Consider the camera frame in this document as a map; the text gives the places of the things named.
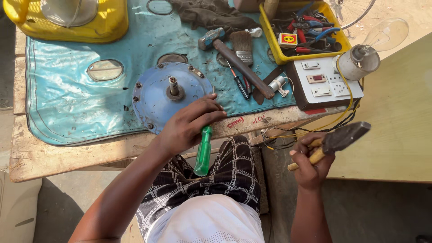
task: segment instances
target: white t-shirt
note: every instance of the white t-shirt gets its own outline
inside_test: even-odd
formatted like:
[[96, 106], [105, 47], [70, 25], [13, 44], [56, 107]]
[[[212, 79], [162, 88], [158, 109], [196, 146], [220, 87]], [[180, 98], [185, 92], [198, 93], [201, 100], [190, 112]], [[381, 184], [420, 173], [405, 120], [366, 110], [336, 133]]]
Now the white t-shirt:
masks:
[[146, 243], [264, 243], [258, 213], [222, 194], [188, 199], [150, 227]]

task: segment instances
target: wooden hammer handle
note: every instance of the wooden hammer handle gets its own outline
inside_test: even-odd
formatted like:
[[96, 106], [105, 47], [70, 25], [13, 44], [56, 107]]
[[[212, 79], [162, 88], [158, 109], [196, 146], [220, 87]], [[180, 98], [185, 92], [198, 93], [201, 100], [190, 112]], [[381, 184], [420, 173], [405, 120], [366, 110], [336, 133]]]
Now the wooden hammer handle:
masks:
[[221, 40], [213, 41], [213, 47], [237, 70], [243, 74], [246, 79], [252, 83], [266, 99], [272, 99], [274, 92], [248, 67], [238, 56], [231, 51]]
[[[313, 140], [311, 142], [311, 144], [309, 144], [308, 146], [309, 147], [318, 147], [318, 146], [321, 146], [321, 144], [322, 144], [322, 138]], [[325, 154], [323, 152], [323, 149], [320, 147], [309, 157], [309, 160], [310, 160], [311, 164], [314, 165], [314, 164], [318, 163], [322, 158], [324, 158], [324, 156], [325, 156]], [[293, 170], [296, 170], [298, 168], [299, 168], [299, 166], [296, 163], [292, 163], [292, 164], [288, 165], [289, 171], [293, 171]]]

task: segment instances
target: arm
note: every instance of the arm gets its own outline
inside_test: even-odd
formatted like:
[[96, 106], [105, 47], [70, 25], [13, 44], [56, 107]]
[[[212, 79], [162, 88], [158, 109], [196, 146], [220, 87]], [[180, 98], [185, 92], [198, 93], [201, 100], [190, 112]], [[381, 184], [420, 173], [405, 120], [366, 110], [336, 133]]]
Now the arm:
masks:
[[324, 132], [309, 133], [290, 151], [291, 158], [299, 165], [295, 180], [299, 184], [297, 207], [291, 227], [292, 243], [331, 243], [321, 198], [321, 185], [324, 182], [335, 156], [326, 155], [313, 166], [307, 155], [312, 155], [307, 147], [313, 140], [323, 138]]
[[173, 115], [163, 131], [123, 170], [87, 210], [69, 243], [120, 242], [138, 206], [169, 159], [198, 144], [200, 130], [226, 117], [214, 100], [199, 99]]

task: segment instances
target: bicycle wheel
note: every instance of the bicycle wheel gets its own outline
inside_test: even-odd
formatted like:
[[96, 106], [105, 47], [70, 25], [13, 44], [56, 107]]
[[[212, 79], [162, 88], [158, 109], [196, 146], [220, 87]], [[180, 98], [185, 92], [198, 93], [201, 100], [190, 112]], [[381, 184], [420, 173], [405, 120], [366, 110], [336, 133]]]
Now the bicycle wheel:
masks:
[[324, 0], [333, 10], [342, 29], [361, 20], [372, 8], [375, 0]]

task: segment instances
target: hammer head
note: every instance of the hammer head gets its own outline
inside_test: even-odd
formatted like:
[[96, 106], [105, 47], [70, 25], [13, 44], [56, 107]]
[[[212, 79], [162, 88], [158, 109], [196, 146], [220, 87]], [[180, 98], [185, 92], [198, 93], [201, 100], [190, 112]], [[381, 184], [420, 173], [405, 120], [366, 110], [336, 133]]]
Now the hammer head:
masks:
[[328, 133], [322, 141], [324, 154], [332, 154], [341, 151], [361, 138], [371, 129], [371, 125], [365, 121], [355, 122]]
[[207, 50], [212, 46], [212, 43], [216, 39], [223, 39], [225, 36], [225, 31], [222, 27], [219, 27], [217, 29], [212, 29], [209, 32], [207, 32], [203, 37], [198, 39], [198, 47], [201, 50]]

